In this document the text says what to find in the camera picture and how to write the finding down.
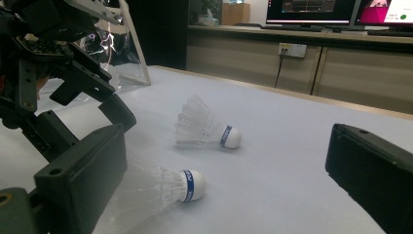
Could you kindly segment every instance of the white shuttlecock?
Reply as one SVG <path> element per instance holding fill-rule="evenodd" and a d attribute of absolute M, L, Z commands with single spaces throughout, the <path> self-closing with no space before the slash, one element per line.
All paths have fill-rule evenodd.
<path fill-rule="evenodd" d="M 217 143 L 227 148 L 237 148 L 241 143 L 241 132 L 223 125 L 197 96 L 183 105 L 175 128 L 178 142 Z"/>
<path fill-rule="evenodd" d="M 125 233 L 172 203 L 201 198 L 205 190 L 206 180 L 197 171 L 177 173 L 134 159 L 109 202 L 110 226 L 114 233 Z"/>

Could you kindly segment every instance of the person on screen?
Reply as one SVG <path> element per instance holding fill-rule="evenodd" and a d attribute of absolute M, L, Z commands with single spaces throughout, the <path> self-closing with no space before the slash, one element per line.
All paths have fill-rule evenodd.
<path fill-rule="evenodd" d="M 389 7 L 392 0 L 371 0 L 368 7 Z"/>

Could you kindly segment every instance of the brown box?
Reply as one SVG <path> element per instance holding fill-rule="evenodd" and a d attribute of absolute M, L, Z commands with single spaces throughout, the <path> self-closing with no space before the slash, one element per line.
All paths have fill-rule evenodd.
<path fill-rule="evenodd" d="M 222 25 L 234 25 L 239 22 L 249 22 L 249 4 L 222 4 Z"/>

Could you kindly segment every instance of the robotic arm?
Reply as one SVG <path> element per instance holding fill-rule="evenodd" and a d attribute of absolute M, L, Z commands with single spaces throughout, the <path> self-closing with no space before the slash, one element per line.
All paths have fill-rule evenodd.
<path fill-rule="evenodd" d="M 2 232 L 92 233 L 122 179 L 124 132 L 135 118 L 114 94 L 110 74 L 74 43 L 93 33 L 98 19 L 117 23 L 97 0 L 9 0 L 0 8 L 0 118 L 50 163 L 29 194 L 0 190 Z M 51 99 L 67 105 L 86 93 L 113 125 L 79 140 L 52 110 L 36 116 L 36 83 L 44 77 L 64 81 Z"/>

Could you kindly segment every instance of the white table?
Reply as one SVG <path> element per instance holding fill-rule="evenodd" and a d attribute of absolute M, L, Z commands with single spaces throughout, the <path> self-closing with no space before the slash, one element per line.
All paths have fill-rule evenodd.
<path fill-rule="evenodd" d="M 202 199 L 175 204 L 131 233 L 384 233 L 325 171 L 331 128 L 363 128 L 413 152 L 412 116 L 162 67 L 149 73 L 152 86 L 120 92 L 137 119 L 127 149 L 172 171 L 202 172 L 207 189 Z M 191 95 L 243 133 L 241 147 L 176 146 L 173 124 Z M 93 100 L 56 113 L 78 138 L 109 124 Z M 33 189 L 32 176 L 46 160 L 20 131 L 2 126 L 0 142 L 0 188 Z M 107 233 L 104 226 L 95 233 Z"/>

